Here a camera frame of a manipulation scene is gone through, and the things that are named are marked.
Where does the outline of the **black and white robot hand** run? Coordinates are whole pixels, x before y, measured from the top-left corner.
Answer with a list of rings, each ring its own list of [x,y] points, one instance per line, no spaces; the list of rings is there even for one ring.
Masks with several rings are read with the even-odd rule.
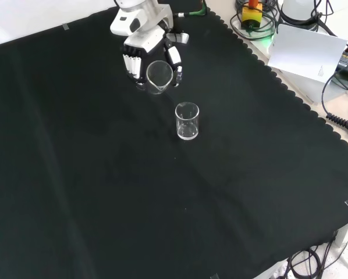
[[[183,67],[175,42],[188,43],[187,33],[177,33],[171,7],[158,1],[116,1],[119,8],[110,31],[126,37],[122,54],[127,75],[140,87],[147,82],[144,59],[163,47],[166,61],[173,70],[171,84],[182,82]]]

